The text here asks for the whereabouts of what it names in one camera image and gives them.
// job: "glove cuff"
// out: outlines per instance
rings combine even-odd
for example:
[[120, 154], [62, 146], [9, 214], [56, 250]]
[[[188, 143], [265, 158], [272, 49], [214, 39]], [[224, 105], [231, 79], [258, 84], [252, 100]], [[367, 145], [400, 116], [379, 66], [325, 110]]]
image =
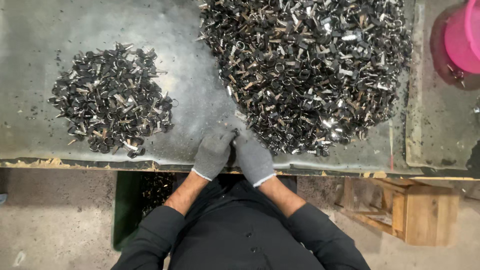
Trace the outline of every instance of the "glove cuff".
[[267, 181], [268, 179], [272, 178], [272, 176], [276, 176], [276, 173], [273, 173], [267, 177], [264, 177], [260, 180], [258, 180], [256, 183], [253, 184], [253, 187], [259, 187], [261, 184], [263, 184], [265, 181]]
[[199, 173], [199, 172], [198, 172], [196, 169], [194, 169], [194, 168], [192, 168], [192, 172], [195, 172], [198, 176], [200, 176], [200, 177], [202, 177], [202, 178], [205, 178], [205, 179], [207, 179], [207, 180], [210, 181], [210, 182], [212, 181], [212, 179], [210, 179], [210, 178], [204, 176], [203, 174]]

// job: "metal table surface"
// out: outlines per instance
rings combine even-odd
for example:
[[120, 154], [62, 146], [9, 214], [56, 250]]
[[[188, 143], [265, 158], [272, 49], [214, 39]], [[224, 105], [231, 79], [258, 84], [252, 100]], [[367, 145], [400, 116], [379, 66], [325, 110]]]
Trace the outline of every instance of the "metal table surface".
[[[0, 1], [0, 166], [186, 170], [202, 136], [212, 129], [245, 131], [236, 104], [222, 86], [210, 49], [199, 33], [196, 0]], [[409, 23], [413, 1], [405, 4]], [[67, 121], [47, 104], [58, 71], [79, 50], [112, 49], [115, 42], [155, 48], [157, 83], [179, 101], [175, 127], [145, 140], [146, 154], [93, 153], [86, 142], [67, 145]], [[62, 61], [57, 65], [56, 50]], [[370, 129], [366, 140], [337, 145], [327, 158], [313, 154], [274, 157], [275, 168], [298, 174], [423, 175], [405, 162], [408, 72], [401, 74], [395, 117]]]

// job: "dirty metal sheet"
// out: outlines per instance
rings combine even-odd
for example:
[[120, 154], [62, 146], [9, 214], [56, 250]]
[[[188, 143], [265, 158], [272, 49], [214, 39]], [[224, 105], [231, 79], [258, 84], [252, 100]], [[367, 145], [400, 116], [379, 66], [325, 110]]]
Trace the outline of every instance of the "dirty metal sheet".
[[480, 77], [469, 75], [463, 87], [452, 76], [454, 66], [444, 47], [444, 27], [462, 0], [418, 0], [412, 39], [412, 70], [406, 127], [407, 163], [414, 167], [466, 170], [480, 139], [473, 109]]
[[[57, 111], [46, 102], [58, 71], [71, 67], [78, 50], [113, 49], [115, 41], [155, 48], [156, 67], [168, 71], [156, 82], [179, 101], [172, 109], [173, 130], [147, 137], [145, 155], [133, 161], [191, 165], [209, 130], [245, 130], [235, 117], [235, 103], [219, 81], [210, 49], [194, 41], [200, 23], [197, 1], [57, 0], [36, 5], [30, 0], [1, 5], [0, 159], [130, 160], [125, 154], [93, 153], [87, 143], [68, 146], [67, 123], [55, 119]], [[407, 2], [405, 9], [411, 23], [413, 5]], [[62, 51], [59, 66], [55, 61], [58, 49]], [[407, 166], [403, 154], [407, 71], [400, 78], [396, 116], [370, 129], [367, 140], [332, 147], [327, 158], [282, 154], [274, 158], [275, 167], [421, 174]]]

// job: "concrete floor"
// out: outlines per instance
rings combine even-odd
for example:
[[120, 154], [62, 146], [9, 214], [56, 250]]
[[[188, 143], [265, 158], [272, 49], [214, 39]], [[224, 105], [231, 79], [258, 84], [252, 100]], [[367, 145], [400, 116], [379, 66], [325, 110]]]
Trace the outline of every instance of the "concrete floor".
[[[0, 177], [0, 193], [5, 186], [9, 193], [0, 206], [0, 269], [110, 269], [117, 261], [110, 245], [115, 172], [0, 169]], [[454, 246], [415, 247], [335, 211], [339, 182], [300, 177], [298, 194], [355, 240], [371, 269], [478, 269], [480, 201], [461, 201]]]

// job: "black sleeve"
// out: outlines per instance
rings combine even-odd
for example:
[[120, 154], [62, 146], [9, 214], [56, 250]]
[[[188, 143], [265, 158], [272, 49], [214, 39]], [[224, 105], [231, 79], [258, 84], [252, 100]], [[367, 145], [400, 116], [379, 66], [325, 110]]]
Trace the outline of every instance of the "black sleeve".
[[184, 224], [184, 216], [175, 209], [155, 208], [140, 223], [137, 235], [122, 250], [112, 270], [163, 269], [163, 260]]
[[295, 239], [313, 252], [326, 270], [369, 270], [355, 242], [341, 231], [326, 214], [307, 203], [289, 219]]

